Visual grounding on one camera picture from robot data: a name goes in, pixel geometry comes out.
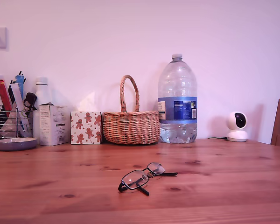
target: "black cable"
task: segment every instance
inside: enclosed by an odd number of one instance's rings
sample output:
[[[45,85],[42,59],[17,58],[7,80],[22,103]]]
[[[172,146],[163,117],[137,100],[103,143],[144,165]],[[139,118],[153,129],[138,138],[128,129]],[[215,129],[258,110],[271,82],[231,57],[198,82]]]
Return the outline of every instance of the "black cable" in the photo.
[[[223,140],[227,140],[227,137],[222,137],[222,138],[218,138],[218,137],[210,137],[209,139],[223,139]]]

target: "small bowl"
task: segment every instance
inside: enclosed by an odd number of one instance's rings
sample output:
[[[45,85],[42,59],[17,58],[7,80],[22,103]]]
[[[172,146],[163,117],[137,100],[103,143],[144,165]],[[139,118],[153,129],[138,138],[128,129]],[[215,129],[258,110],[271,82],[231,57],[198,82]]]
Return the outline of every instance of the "small bowl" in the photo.
[[[36,138],[13,138],[1,139],[0,151],[21,151],[35,148],[37,145]]]

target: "white bottle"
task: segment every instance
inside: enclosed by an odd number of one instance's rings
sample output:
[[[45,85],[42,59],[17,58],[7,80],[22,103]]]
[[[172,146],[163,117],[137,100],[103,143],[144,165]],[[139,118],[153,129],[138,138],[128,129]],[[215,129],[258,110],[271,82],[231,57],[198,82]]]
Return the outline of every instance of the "white bottle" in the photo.
[[[52,102],[52,97],[50,94],[48,86],[47,77],[37,77],[36,78],[36,93],[37,99],[35,102],[36,111],[33,111],[33,137],[37,138],[37,143],[40,143],[40,117],[39,117],[39,105],[47,104]]]
[[[191,143],[197,136],[197,82],[182,54],[173,54],[158,85],[161,141]]]

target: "tissue box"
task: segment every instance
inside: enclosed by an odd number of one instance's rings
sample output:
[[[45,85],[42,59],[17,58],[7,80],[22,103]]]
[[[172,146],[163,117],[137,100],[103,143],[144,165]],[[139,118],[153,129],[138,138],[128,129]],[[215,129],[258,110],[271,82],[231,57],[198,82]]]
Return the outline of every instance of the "tissue box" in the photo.
[[[101,112],[71,112],[70,127],[71,144],[101,144]]]
[[[54,146],[69,142],[70,117],[66,114],[66,107],[41,105],[40,116],[40,144]]]

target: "white camera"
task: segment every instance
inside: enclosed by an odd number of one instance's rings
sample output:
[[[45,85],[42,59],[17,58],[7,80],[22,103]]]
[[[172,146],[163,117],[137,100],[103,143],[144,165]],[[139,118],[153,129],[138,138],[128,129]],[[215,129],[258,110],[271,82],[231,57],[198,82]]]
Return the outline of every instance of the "white camera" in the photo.
[[[248,134],[243,131],[247,124],[247,117],[241,112],[230,113],[227,119],[229,133],[227,134],[228,141],[247,141]]]

